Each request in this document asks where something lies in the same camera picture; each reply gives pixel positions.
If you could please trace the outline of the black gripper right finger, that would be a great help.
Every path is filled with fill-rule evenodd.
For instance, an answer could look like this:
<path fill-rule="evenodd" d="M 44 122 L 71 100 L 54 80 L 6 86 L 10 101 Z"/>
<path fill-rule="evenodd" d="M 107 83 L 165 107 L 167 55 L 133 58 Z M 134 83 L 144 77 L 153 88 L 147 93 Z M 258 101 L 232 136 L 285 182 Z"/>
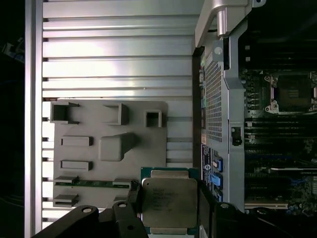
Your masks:
<path fill-rule="evenodd" d="M 208 187 L 198 183 L 198 221 L 209 238 L 294 238 L 294 226 L 273 210 L 255 208 L 249 213 L 218 202 Z"/>

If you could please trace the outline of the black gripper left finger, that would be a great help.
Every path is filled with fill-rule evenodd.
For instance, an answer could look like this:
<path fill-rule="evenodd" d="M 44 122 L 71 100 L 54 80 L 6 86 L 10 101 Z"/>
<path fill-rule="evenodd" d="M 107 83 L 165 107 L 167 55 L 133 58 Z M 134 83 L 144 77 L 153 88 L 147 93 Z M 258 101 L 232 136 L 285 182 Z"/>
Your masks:
<path fill-rule="evenodd" d="M 82 205 L 35 234 L 35 238 L 147 238 L 138 217 L 141 212 L 142 187 L 133 181 L 128 197 L 100 212 Z"/>

